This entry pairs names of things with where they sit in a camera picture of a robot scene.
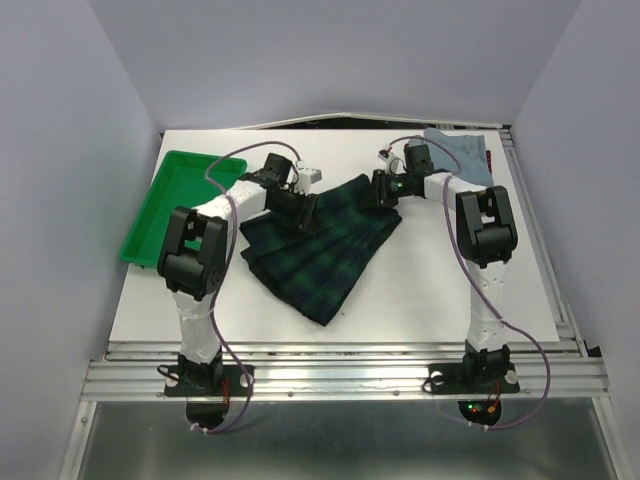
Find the green navy plaid skirt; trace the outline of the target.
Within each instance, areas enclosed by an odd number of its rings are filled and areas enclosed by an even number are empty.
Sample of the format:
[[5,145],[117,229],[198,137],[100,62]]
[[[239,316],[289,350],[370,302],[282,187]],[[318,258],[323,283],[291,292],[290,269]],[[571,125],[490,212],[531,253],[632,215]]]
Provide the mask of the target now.
[[251,273],[279,300],[326,326],[402,217],[393,208],[359,209],[370,187],[361,174],[319,195],[316,233],[287,228],[273,213],[240,225]]

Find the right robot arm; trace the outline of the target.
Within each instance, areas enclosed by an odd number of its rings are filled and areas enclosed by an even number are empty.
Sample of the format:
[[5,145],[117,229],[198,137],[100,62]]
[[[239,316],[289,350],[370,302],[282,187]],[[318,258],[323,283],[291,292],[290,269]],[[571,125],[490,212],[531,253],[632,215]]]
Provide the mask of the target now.
[[387,145],[378,152],[385,167],[373,172],[363,209],[391,208],[403,197],[441,203],[454,254],[470,283],[470,323],[458,362],[431,364],[423,390],[435,395],[481,394],[494,386],[519,390],[505,325],[499,312],[506,267],[518,245],[509,193],[461,178],[463,165],[437,168],[431,142],[404,147],[399,158]]

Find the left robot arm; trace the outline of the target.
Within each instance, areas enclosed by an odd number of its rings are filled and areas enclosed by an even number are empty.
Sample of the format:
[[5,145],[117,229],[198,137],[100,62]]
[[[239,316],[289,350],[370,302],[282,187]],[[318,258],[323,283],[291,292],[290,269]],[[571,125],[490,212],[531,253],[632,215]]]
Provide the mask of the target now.
[[242,222],[264,211],[298,232],[313,231],[317,196],[311,186],[322,179],[316,168],[270,153],[264,166],[247,172],[214,199],[196,207],[177,207],[170,215],[157,264],[175,301],[181,347],[175,365],[160,366],[168,397],[216,395],[222,391],[222,341],[212,314]]

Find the light blue denim skirt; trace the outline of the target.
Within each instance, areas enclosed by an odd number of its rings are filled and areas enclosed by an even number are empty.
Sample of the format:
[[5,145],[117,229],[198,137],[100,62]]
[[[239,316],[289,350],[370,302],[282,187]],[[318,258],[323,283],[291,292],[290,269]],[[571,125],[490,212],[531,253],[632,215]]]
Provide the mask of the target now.
[[[428,128],[423,137],[444,146],[459,161],[461,170],[458,177],[472,184],[491,187],[494,180],[487,160],[487,147],[482,135],[447,135],[440,130]],[[439,146],[419,139],[407,142],[409,147],[426,145],[429,148],[431,161],[436,170],[457,171],[454,160]]]

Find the green plastic tray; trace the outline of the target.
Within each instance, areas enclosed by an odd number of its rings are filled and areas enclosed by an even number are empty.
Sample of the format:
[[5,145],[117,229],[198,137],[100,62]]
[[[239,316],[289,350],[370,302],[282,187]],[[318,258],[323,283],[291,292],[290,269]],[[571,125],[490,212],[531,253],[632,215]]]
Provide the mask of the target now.
[[226,189],[247,169],[247,162],[240,158],[218,161],[214,155],[178,150],[166,153],[120,250],[123,262],[141,267],[157,266],[173,210],[194,208],[220,194],[219,188],[204,178],[212,163],[217,165],[210,177]]

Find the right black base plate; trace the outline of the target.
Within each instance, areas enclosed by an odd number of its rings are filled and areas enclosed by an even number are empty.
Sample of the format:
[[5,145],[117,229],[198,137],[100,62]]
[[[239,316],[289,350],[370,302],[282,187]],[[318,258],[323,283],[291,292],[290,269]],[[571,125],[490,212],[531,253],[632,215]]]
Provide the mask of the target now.
[[433,395],[482,395],[500,390],[503,394],[520,392],[515,367],[467,372],[461,363],[434,363],[427,366],[428,374],[422,383],[423,392]]

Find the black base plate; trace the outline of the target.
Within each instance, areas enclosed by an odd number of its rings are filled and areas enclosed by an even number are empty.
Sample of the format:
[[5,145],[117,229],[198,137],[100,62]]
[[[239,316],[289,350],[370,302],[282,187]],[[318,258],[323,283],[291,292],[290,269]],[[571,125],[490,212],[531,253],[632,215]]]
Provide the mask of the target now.
[[156,371],[163,377],[163,394],[169,398],[246,397],[252,394],[248,380],[238,365],[223,365],[221,372],[211,378],[190,379],[180,372],[178,365],[160,365]]
[[467,372],[461,363],[434,363],[427,366],[428,374],[422,383],[423,392],[433,395],[482,395],[500,390],[503,394],[520,392],[515,367]]

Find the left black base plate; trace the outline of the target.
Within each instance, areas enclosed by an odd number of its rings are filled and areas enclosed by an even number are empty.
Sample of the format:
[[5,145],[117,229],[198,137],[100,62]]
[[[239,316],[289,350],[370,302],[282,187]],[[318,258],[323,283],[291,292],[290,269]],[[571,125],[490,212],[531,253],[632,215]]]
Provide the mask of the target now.
[[223,365],[221,372],[211,378],[190,379],[180,372],[178,365],[160,365],[156,371],[163,377],[163,394],[169,398],[246,397],[252,394],[248,380],[238,365]]

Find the aluminium rail frame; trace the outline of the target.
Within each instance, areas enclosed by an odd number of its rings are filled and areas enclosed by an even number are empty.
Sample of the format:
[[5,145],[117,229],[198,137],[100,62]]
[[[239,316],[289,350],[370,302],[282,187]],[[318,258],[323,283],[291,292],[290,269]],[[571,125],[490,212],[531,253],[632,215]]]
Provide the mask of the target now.
[[279,303],[235,258],[216,310],[224,362],[253,369],[232,390],[228,431],[185,418],[212,397],[170,398],[176,306],[151,267],[130,266],[105,354],[87,370],[64,479],[631,479],[602,358],[588,354],[558,287],[510,130],[472,127],[510,193],[519,232],[503,315],[519,377],[492,430],[425,380],[464,353],[469,286],[436,202],[406,200],[403,223],[333,322]]

